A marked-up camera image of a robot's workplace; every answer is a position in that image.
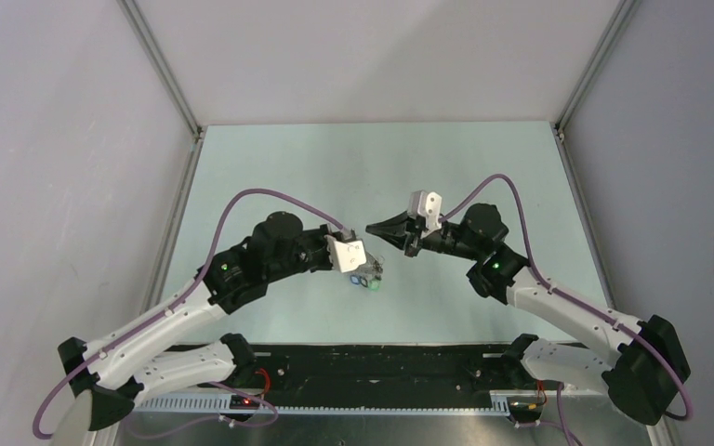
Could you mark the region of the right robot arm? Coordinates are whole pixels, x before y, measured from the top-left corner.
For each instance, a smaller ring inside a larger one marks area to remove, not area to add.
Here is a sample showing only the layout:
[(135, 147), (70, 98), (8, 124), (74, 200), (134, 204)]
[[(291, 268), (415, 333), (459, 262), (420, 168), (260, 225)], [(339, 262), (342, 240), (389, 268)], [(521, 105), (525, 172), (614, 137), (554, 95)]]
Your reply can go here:
[(570, 335), (578, 347), (521, 334), (505, 353), (505, 380), (525, 388), (560, 381), (608, 397), (630, 419), (656, 425), (691, 374), (675, 327), (654, 315), (643, 321), (586, 298), (544, 277), (504, 239), (509, 229), (496, 206), (470, 206), (459, 223), (404, 211), (367, 226), (367, 233), (414, 257), (422, 250), (472, 261), (469, 283), (482, 297), (529, 312)]

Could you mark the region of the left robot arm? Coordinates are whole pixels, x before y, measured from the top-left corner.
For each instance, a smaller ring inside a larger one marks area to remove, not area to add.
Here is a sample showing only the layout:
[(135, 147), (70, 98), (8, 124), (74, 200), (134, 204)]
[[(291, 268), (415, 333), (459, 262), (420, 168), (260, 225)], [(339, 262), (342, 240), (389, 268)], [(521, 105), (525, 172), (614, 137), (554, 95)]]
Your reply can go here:
[(178, 292), (124, 327), (97, 340), (72, 337), (59, 345), (73, 394), (92, 398), (88, 430), (112, 426), (144, 401), (185, 387), (249, 385), (256, 357), (240, 334), (185, 352), (171, 347), (265, 296), (274, 282), (320, 270), (348, 273), (365, 261), (364, 244), (352, 234), (326, 225), (306, 230), (286, 212), (269, 215), (250, 236), (214, 254)]

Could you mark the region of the large metal key ring disc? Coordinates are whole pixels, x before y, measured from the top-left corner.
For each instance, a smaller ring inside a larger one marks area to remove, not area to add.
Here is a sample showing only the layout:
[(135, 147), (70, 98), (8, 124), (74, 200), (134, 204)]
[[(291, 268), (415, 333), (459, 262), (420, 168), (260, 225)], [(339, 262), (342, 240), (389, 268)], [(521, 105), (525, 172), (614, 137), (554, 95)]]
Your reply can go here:
[(354, 274), (358, 277), (363, 277), (367, 281), (381, 281), (384, 274), (384, 257), (383, 256), (373, 256), (366, 253), (366, 261), (359, 268), (354, 271)]

